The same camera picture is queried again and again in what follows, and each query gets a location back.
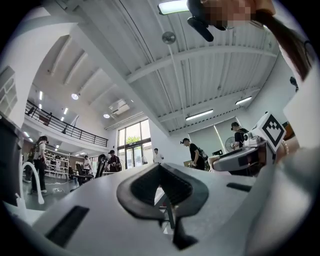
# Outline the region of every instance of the white t-shirt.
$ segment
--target white t-shirt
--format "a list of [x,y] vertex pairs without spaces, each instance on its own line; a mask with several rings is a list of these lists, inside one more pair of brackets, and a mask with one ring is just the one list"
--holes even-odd
[[89,158],[87,160],[84,159],[83,169],[89,170],[90,169],[89,166],[91,166],[91,161],[89,160]]
[[36,147],[33,160],[39,159],[39,157],[41,157],[41,152],[42,152],[42,151],[45,151],[45,150],[46,150],[46,144],[43,143],[43,142],[41,142],[41,143]]
[[153,160],[155,163],[162,163],[162,158],[164,158],[164,156],[162,154],[154,154],[153,155]]

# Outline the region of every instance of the balcony railing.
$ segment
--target balcony railing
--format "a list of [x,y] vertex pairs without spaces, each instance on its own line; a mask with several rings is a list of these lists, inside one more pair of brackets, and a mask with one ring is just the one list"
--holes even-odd
[[107,146],[108,139],[102,138],[100,136],[96,136],[92,133],[86,132],[81,130],[77,127],[74,127],[60,119],[56,118],[55,116],[49,114],[48,112],[44,111],[43,109],[39,109],[36,105],[34,105],[29,100],[26,103],[25,107],[25,114],[34,120],[48,126],[56,131],[59,131],[65,135],[71,136],[78,140],[89,142],[99,146]]

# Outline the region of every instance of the floor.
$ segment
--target floor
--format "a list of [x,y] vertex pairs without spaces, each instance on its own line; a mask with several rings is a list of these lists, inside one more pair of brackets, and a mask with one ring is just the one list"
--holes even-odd
[[44,204],[38,203],[38,194],[31,193],[31,183],[23,182],[23,194],[25,205],[27,209],[46,211],[55,202],[62,199],[65,195],[79,187],[78,182],[74,180],[67,180],[55,177],[45,176],[45,188],[47,193],[43,193]]

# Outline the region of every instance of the person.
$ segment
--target person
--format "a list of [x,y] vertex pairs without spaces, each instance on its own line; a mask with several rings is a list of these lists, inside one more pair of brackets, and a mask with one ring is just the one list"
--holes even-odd
[[191,143],[188,138],[184,138],[181,142],[184,146],[189,147],[191,160],[196,169],[205,170],[205,160],[200,156],[198,147]]
[[110,150],[109,154],[111,155],[108,164],[106,167],[108,167],[110,165],[110,172],[111,173],[117,173],[119,171],[121,171],[121,164],[120,164],[120,159],[119,157],[117,157],[115,155],[115,151],[114,150]]
[[236,149],[236,147],[242,148],[244,146],[244,135],[248,133],[249,131],[245,128],[241,128],[240,125],[237,122],[233,122],[231,124],[231,131],[234,131],[234,140],[235,143],[233,144],[233,149]]
[[[48,141],[47,136],[41,136],[35,148],[35,153],[33,157],[34,167],[39,173],[40,189],[41,193],[47,193],[46,184],[45,184],[45,168],[46,168],[46,143]],[[31,192],[37,192],[37,184],[35,174],[32,172],[32,190]]]
[[91,170],[91,161],[89,157],[86,155],[84,157],[84,163],[83,163],[83,171],[86,175],[89,175],[89,171]]
[[154,163],[162,163],[162,160],[165,159],[162,154],[159,154],[159,150],[157,148],[154,149],[153,162]]

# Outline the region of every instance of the chair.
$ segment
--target chair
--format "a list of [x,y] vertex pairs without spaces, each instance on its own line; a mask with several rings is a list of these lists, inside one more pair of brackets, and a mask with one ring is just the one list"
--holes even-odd
[[81,165],[80,164],[76,164],[76,169],[79,173],[79,175],[75,175],[72,173],[72,169],[69,170],[69,175],[73,178],[73,177],[76,177],[78,179],[78,182],[79,182],[79,186],[82,186],[83,183],[86,183],[88,181],[90,181],[91,179],[93,179],[94,177],[92,175],[86,175],[82,168],[81,168]]

